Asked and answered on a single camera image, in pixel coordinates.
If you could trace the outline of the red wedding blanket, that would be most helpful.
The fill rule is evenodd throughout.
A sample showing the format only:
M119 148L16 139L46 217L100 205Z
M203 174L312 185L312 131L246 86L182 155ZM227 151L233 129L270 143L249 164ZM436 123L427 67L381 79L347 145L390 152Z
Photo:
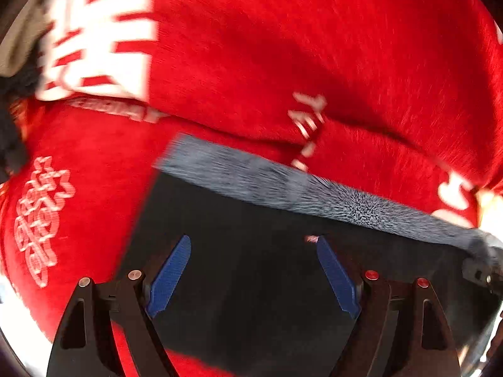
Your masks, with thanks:
M1 0L1 40L28 0ZM482 0L46 0L41 71L10 110L1 339L46 376L238 376L164 347L122 273L150 162L182 135L502 241L502 25ZM432 282L332 246L361 311L326 376L499 376L500 307L457 348Z

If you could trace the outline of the folded beige garment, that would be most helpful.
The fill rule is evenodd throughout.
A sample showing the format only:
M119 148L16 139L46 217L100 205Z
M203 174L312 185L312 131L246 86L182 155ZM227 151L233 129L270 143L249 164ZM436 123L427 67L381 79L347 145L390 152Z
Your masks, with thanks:
M10 78L24 66L37 40L48 29L46 0L28 0L1 40L1 76Z

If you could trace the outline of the folded black garment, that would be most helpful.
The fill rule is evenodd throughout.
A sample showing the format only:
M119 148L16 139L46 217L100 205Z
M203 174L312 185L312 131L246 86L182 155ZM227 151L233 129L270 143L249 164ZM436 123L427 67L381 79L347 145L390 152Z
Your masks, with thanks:
M1 77L1 183L17 174L27 161L27 152L20 128L10 110L16 99L32 96L37 88L41 71L38 69L37 54L12 77Z

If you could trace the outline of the black pants with grey stripe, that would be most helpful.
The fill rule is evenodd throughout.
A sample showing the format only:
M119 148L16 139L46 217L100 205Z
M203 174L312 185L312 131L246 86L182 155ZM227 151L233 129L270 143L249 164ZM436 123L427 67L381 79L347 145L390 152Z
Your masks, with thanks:
M353 320L337 303L314 236L389 279L429 278L457 348L500 307L462 274L471 258L501 266L486 232L188 135L150 166L151 191L120 270L190 238L188 264L153 317L173 352L238 376L328 375Z

